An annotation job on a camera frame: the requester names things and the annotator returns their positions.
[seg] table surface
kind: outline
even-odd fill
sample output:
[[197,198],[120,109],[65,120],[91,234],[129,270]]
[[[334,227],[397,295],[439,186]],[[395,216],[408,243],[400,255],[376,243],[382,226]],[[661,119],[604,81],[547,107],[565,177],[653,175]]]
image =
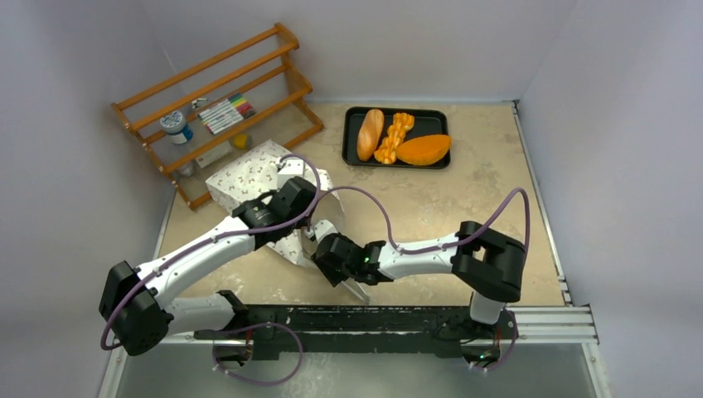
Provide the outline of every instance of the table surface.
[[[294,152],[329,171],[336,186],[354,185],[373,193],[389,212],[399,242],[426,240],[455,232],[461,221],[485,221],[514,187],[528,192],[531,243],[518,305],[564,305],[545,224],[509,104],[383,104],[377,106],[436,109],[447,115],[452,162],[444,170],[353,167],[342,160],[344,114],[352,106],[311,104],[325,129]],[[310,123],[293,107],[248,130],[255,145],[265,139],[284,143]],[[386,240],[385,222],[376,205],[356,192],[341,192],[345,233],[360,244]],[[226,212],[213,201],[197,211],[177,196],[162,242],[166,254],[219,223]],[[519,197],[493,224],[497,231],[522,240],[525,216]],[[261,249],[231,261],[193,284],[184,297],[229,289],[245,303],[357,304],[342,287],[332,288],[316,269],[292,265],[272,250]],[[366,287],[372,304],[463,305],[471,289],[455,276],[418,275]]]

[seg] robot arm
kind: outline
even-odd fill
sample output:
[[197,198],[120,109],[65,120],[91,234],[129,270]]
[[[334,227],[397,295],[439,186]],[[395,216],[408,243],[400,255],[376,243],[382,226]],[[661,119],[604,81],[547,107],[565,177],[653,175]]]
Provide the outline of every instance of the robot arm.
[[[402,249],[456,244],[480,227],[477,222],[465,221],[456,234],[405,243]],[[494,230],[487,230],[468,245],[416,255],[404,254],[383,240],[360,247],[326,221],[318,222],[307,235],[319,241],[313,261],[332,286],[348,278],[375,285],[409,275],[455,274],[476,291],[471,300],[471,319],[485,324],[497,322],[506,303],[520,300],[525,246]],[[477,257],[480,249],[485,250],[481,259]]]
[[[110,270],[99,311],[129,355],[146,352],[170,334],[230,330],[240,325],[238,315],[246,313],[246,306],[230,291],[206,298],[177,297],[227,262],[303,229],[309,215],[284,228],[269,228],[300,217],[315,200],[316,187],[298,177],[302,175],[302,162],[287,161],[279,170],[277,191],[243,202],[220,224],[169,255],[135,268],[123,261]],[[264,203],[268,196],[270,201]],[[402,247],[412,250],[455,244],[479,227],[478,223],[466,221],[456,234]],[[317,242],[312,260],[333,286],[350,278],[374,285],[414,274],[455,274],[476,290],[470,318],[487,325],[496,323],[505,303],[520,299],[524,246],[493,230],[487,230],[469,245],[420,255],[403,254],[385,241],[361,247],[325,220],[303,231]],[[481,248],[485,255],[478,259],[475,253]],[[162,269],[161,265],[169,261],[172,264]]]
[[[99,305],[100,314],[108,322],[128,292],[143,284],[111,325],[129,355],[146,352],[170,334],[221,330],[233,322],[237,308],[243,305],[231,292],[222,291],[207,298],[179,299],[177,296],[227,262],[307,225],[307,217],[304,217],[285,228],[260,231],[291,221],[315,198],[313,184],[291,174],[285,174],[285,178],[279,190],[243,202],[216,227],[173,253],[134,269],[126,261],[110,269]],[[267,196],[271,196],[270,201],[264,203]],[[259,233],[246,233],[252,230],[259,230]],[[228,231],[240,233],[223,237]],[[174,259],[177,260],[161,270],[160,265]]]

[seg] wooden rack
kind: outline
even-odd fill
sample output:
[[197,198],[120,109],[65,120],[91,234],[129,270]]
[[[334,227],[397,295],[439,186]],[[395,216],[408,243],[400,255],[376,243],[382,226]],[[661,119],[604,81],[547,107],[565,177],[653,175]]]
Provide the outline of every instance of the wooden rack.
[[[234,54],[242,52],[243,50],[246,50],[247,48],[252,47],[257,43],[260,43],[263,40],[268,39],[269,37],[272,37],[274,35],[277,36],[277,38],[279,39],[279,48],[275,51],[271,51],[269,54],[266,54],[265,56],[262,56],[255,61],[251,61],[250,63],[246,64],[245,66],[242,66],[237,70],[233,70],[227,75],[222,76],[220,79],[212,81],[210,84],[193,91],[189,95],[186,95],[159,110],[153,111],[151,114],[143,117],[140,120],[132,122],[127,119],[127,117],[124,115],[125,109],[135,106],[136,104],[139,104],[140,102],[151,97],[152,95],[155,95],[156,93],[161,92],[175,85],[176,83],[187,79],[188,77],[200,73],[205,69],[213,66],[214,64],[221,62],[233,56]],[[283,107],[289,104],[294,104],[295,107],[298,108],[310,120],[313,126],[310,129],[302,132],[297,137],[288,141],[284,145],[286,148],[291,149],[292,147],[301,143],[306,138],[309,138],[316,132],[322,130],[322,120],[320,120],[320,118],[305,104],[305,101],[303,99],[306,94],[309,94],[313,91],[313,87],[312,85],[310,85],[310,82],[305,79],[305,77],[301,75],[300,72],[296,69],[290,58],[289,52],[297,50],[298,47],[298,38],[283,24],[276,23],[274,27],[272,27],[268,31],[262,32],[247,41],[243,41],[240,44],[233,46],[230,49],[225,50],[222,53],[213,56],[208,60],[205,60],[195,66],[192,66],[191,68],[186,69],[183,72],[178,73],[162,81],[161,83],[142,91],[141,93],[133,95],[132,97],[129,97],[124,101],[118,102],[117,104],[112,103],[112,108],[114,112],[118,115],[120,121],[123,123],[127,131],[132,134],[139,141],[139,143],[142,144],[142,147],[147,152],[147,155],[152,159],[154,165],[156,165],[156,167],[158,168],[158,171],[171,181],[171,184],[176,188],[176,190],[186,202],[188,207],[190,207],[191,210],[195,210],[196,208],[211,199],[210,193],[207,192],[194,199],[188,197],[186,191],[181,187],[181,185],[173,176],[173,173],[179,167],[187,164],[188,162],[193,161],[195,158],[201,156],[203,153],[206,153],[207,151],[213,149],[216,145],[224,143],[225,141],[233,138],[238,133],[242,133],[249,127],[268,118],[270,115],[281,110]],[[273,61],[276,58],[280,58],[281,60],[281,65],[279,67],[269,72],[266,72],[265,74],[257,77],[256,79],[253,79],[251,82],[242,85],[240,88],[231,91],[227,95],[224,95],[219,99],[211,101],[209,105],[200,108],[199,111],[208,109],[211,106],[217,104],[218,102],[229,98],[235,93],[244,93],[246,91],[252,90],[254,87],[261,85],[265,81],[270,80],[274,76],[279,75],[281,73],[283,73],[285,76],[286,85],[288,86],[288,96],[280,100],[279,102],[270,105],[266,109],[257,109],[257,113],[253,116],[242,120],[241,122],[230,127],[226,131],[218,133],[208,143],[201,145],[199,148],[179,158],[175,162],[165,164],[152,149],[153,143],[157,142],[159,139],[166,137],[166,133],[163,130],[159,130],[156,133],[148,135],[147,137],[144,137],[139,132],[139,130],[145,128],[153,122],[158,121],[164,115],[170,114],[172,111],[180,109],[184,105],[190,104],[193,100],[196,100],[202,97],[203,95],[206,95],[207,93],[212,92],[213,90],[216,90],[223,85],[226,85],[234,79],[240,78],[242,75],[249,73],[252,70],[255,70],[256,68],[259,68],[263,64]],[[190,123],[196,118],[197,112],[192,112],[187,116],[187,121]]]

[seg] gray wall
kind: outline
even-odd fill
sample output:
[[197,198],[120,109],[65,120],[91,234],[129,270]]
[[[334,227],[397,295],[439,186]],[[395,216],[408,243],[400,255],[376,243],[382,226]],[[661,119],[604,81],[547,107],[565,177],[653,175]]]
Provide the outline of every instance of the gray wall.
[[521,107],[618,396],[701,396],[703,2],[579,2]]
[[95,396],[106,271],[170,196],[109,102],[172,71],[132,0],[5,0],[0,51],[0,396]]
[[522,96],[575,0],[143,3],[177,70],[281,21],[312,99],[446,102]]

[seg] shelf rung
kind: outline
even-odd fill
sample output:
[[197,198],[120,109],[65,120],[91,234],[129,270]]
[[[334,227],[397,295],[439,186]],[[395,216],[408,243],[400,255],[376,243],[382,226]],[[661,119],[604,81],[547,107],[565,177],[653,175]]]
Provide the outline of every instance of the shelf rung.
[[190,162],[191,160],[197,158],[198,156],[202,155],[203,153],[213,149],[215,146],[224,143],[226,140],[234,137],[238,133],[248,129],[249,127],[253,126],[254,124],[257,124],[263,119],[266,119],[269,117],[272,113],[282,109],[284,106],[293,103],[295,100],[298,100],[302,98],[304,95],[309,93],[310,90],[307,88],[298,90],[288,97],[280,100],[279,102],[269,106],[268,108],[262,110],[261,112],[256,113],[254,116],[244,119],[238,124],[235,124],[232,126],[229,130],[226,130],[222,133],[218,133],[212,141],[209,143],[206,143],[196,149],[195,151],[189,153],[188,155],[184,156],[183,158],[178,159],[176,162],[173,162],[166,166],[165,173],[169,174],[172,172],[175,172],[180,166],[183,166],[184,164]]
[[183,105],[190,104],[191,101],[197,100],[198,98],[202,97],[203,95],[223,86],[226,85],[227,83],[231,82],[232,80],[241,77],[243,74],[247,72],[251,72],[252,70],[258,68],[259,66],[262,66],[266,62],[269,62],[273,60],[276,57],[279,57],[283,54],[285,54],[288,51],[291,51],[295,47],[295,43],[289,43],[284,46],[279,47],[278,50],[271,51],[269,54],[262,56],[258,60],[251,61],[250,63],[246,64],[245,66],[242,66],[238,70],[235,70],[227,75],[222,76],[220,79],[217,79],[213,82],[211,82],[209,85],[206,85],[205,87],[195,90],[189,95],[186,95],[185,97],[181,98],[178,101],[175,101],[164,108],[161,108],[160,110],[157,110],[156,112],[150,114],[149,116],[145,117],[144,119],[139,120],[138,122],[134,123],[132,126],[132,129],[134,130],[140,130],[143,129],[145,126],[148,124],[159,120],[162,116],[169,114],[173,112],[176,109],[181,108]]
[[120,109],[127,109],[130,106],[134,106],[135,104],[138,104],[139,102],[144,101],[145,99],[151,97],[152,95],[155,95],[158,92],[164,91],[165,89],[171,87],[172,85],[175,85],[179,81],[183,81],[196,73],[203,71],[206,68],[209,68],[213,66],[214,64],[218,62],[222,62],[223,60],[233,56],[234,54],[237,54],[238,52],[242,52],[246,50],[247,48],[253,46],[256,43],[259,43],[260,41],[264,41],[268,39],[269,37],[275,35],[277,32],[279,32],[279,27],[272,27],[266,32],[262,32],[259,35],[256,35],[252,38],[250,38],[247,41],[242,41],[240,44],[231,47],[228,50],[225,50],[221,52],[220,54],[217,54],[216,56],[213,56],[212,58],[209,58],[195,66],[191,66],[190,68],[184,70],[181,73],[178,73],[161,83],[154,85],[152,87],[149,87],[148,89],[142,91],[139,94],[133,95],[126,100],[120,102],[117,104],[117,106]]
[[[258,85],[261,85],[265,81],[270,80],[270,79],[274,78],[276,75],[286,71],[286,69],[288,69],[287,66],[281,65],[281,66],[277,67],[276,69],[273,69],[271,71],[264,73],[263,75],[257,77],[256,79],[250,81],[249,83],[242,85],[240,88],[238,88],[236,90],[232,90],[231,92],[227,93],[226,95],[223,95],[220,98],[212,101],[209,105],[200,108],[197,112],[193,112],[193,113],[189,114],[186,117],[186,120],[188,121],[188,123],[192,122],[193,120],[197,119],[197,115],[200,112],[202,112],[203,110],[217,105],[220,101],[225,100],[227,98],[230,98],[232,95],[234,95],[236,93],[245,93],[249,90],[252,90],[254,87],[257,87]],[[156,133],[146,137],[144,139],[144,142],[147,144],[152,144],[152,143],[155,143],[159,139],[164,138],[164,137],[166,137],[166,132],[163,130],[158,130]]]

